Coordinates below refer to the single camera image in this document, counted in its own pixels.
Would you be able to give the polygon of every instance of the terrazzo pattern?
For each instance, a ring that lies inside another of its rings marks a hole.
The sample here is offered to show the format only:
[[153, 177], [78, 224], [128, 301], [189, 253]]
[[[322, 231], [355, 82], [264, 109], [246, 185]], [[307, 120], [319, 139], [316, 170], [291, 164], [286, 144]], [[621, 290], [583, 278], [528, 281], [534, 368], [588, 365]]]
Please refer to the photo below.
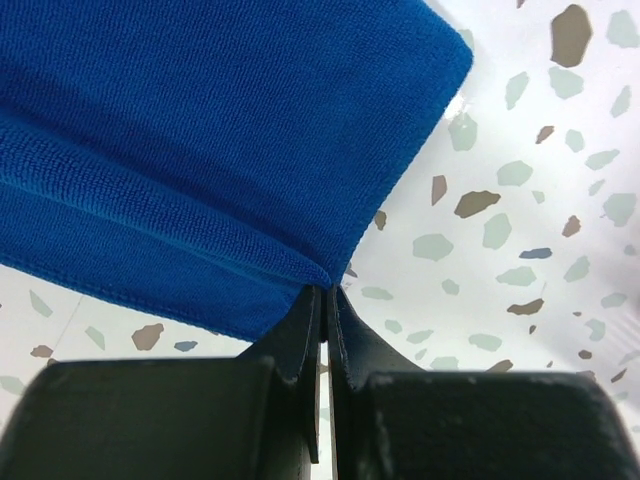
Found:
[[[640, 3], [428, 3], [476, 63], [372, 221], [347, 294], [423, 368], [595, 379], [640, 445]], [[2, 423], [51, 362], [246, 346], [0, 267]]]

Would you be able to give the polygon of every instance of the towel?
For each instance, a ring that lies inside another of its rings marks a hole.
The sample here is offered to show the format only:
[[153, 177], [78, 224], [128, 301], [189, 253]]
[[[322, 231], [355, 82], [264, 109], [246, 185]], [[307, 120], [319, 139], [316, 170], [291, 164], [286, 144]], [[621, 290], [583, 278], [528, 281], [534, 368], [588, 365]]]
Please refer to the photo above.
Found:
[[471, 64], [420, 0], [0, 2], [0, 263], [255, 340]]

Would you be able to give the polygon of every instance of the black plastic part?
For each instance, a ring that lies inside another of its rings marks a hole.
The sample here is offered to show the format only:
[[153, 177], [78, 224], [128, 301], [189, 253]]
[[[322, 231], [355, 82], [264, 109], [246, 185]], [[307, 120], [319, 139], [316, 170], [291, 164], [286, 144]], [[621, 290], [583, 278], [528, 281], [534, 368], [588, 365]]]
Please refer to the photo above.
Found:
[[326, 311], [335, 469], [338, 478], [354, 479], [358, 463], [354, 453], [359, 435], [357, 417], [362, 414], [355, 392], [374, 372], [424, 371], [360, 320], [341, 288], [328, 292]]
[[320, 329], [324, 293], [305, 287], [287, 316], [241, 360], [273, 358], [280, 377], [293, 389], [312, 463], [318, 463], [318, 402], [320, 396]]
[[309, 478], [273, 360], [59, 363], [0, 444], [2, 480]]
[[371, 331], [342, 290], [327, 304], [340, 480], [640, 479], [615, 408], [593, 381], [425, 372]]

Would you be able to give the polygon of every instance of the blue microfiber towel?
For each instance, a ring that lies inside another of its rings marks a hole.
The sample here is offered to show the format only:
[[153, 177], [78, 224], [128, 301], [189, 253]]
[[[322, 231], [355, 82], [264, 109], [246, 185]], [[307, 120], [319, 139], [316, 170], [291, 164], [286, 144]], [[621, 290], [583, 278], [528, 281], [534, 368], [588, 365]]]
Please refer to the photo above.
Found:
[[247, 340], [340, 280], [471, 63], [421, 0], [0, 5], [0, 262]]

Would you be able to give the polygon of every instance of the black plastic object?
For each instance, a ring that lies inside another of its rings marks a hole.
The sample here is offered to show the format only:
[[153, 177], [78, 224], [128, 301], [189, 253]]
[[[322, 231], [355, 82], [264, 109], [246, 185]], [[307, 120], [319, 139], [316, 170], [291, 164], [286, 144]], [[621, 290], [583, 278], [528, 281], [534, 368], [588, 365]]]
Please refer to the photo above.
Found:
[[308, 479], [321, 339], [340, 480], [640, 479], [592, 381], [425, 372], [369, 329], [342, 290], [307, 287], [236, 359], [47, 368], [0, 443], [0, 480]]

